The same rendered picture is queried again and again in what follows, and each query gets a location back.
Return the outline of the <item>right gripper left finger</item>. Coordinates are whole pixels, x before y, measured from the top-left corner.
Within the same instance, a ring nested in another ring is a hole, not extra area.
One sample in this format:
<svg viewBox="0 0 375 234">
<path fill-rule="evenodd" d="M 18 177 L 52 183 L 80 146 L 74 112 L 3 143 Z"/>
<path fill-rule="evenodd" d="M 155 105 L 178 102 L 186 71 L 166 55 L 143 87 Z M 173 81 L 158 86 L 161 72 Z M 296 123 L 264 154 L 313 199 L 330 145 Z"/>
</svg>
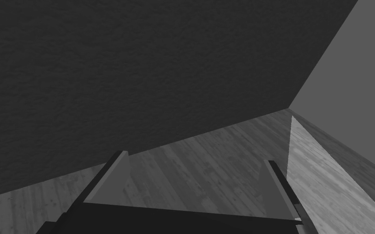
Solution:
<svg viewBox="0 0 375 234">
<path fill-rule="evenodd" d="M 73 206 L 81 203 L 117 205 L 129 177 L 129 153 L 117 151 L 74 200 Z"/>
</svg>

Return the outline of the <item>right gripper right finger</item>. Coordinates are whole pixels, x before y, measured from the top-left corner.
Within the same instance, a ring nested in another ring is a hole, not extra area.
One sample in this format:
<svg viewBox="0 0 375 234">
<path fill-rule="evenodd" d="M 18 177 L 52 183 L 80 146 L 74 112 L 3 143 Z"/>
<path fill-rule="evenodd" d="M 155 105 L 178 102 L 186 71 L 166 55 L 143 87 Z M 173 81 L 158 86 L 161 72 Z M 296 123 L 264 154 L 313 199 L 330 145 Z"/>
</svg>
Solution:
<svg viewBox="0 0 375 234">
<path fill-rule="evenodd" d="M 268 160 L 264 160 L 261 164 L 259 186 L 268 218 L 301 221 Z"/>
</svg>

